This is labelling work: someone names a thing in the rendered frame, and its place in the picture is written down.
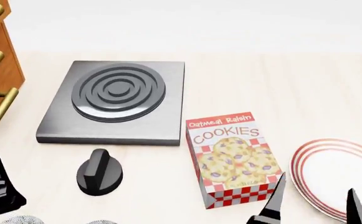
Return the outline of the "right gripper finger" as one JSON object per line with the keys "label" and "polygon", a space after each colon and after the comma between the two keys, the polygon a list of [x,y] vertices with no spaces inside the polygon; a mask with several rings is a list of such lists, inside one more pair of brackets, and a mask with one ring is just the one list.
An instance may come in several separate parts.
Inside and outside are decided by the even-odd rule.
{"label": "right gripper finger", "polygon": [[258,215],[251,216],[246,224],[280,224],[280,209],[286,184],[286,173],[282,173],[275,190]]}
{"label": "right gripper finger", "polygon": [[348,191],[346,200],[346,224],[362,224],[362,204],[354,188]]}

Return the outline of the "white plate with red rings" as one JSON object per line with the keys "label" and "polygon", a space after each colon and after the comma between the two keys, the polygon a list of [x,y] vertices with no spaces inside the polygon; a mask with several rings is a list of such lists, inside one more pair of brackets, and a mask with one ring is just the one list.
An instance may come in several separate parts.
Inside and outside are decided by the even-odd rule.
{"label": "white plate with red rings", "polygon": [[301,196],[326,216],[346,221],[346,199],[354,189],[362,204],[362,145],[344,139],[315,139],[301,145],[289,165]]}

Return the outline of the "grey stove burner plate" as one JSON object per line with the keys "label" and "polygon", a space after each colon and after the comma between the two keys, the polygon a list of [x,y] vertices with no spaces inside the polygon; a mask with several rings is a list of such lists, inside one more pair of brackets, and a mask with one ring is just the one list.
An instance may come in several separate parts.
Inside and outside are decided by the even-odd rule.
{"label": "grey stove burner plate", "polygon": [[74,61],[36,132],[39,143],[177,146],[184,62]]}

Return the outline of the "oatmeal raisin cookies box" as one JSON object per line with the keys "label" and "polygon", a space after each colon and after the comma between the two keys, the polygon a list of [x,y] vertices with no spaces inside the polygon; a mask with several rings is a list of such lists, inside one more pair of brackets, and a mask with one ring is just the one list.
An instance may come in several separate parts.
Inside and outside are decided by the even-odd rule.
{"label": "oatmeal raisin cookies box", "polygon": [[282,170],[250,112],[186,121],[207,209],[269,199]]}

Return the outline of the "black stove knob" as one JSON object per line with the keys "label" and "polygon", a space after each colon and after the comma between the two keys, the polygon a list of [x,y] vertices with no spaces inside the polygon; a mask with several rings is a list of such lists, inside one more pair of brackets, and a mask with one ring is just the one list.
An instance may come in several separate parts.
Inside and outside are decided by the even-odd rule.
{"label": "black stove knob", "polygon": [[106,149],[95,149],[78,169],[76,180],[80,190],[91,196],[113,192],[123,180],[121,164]]}

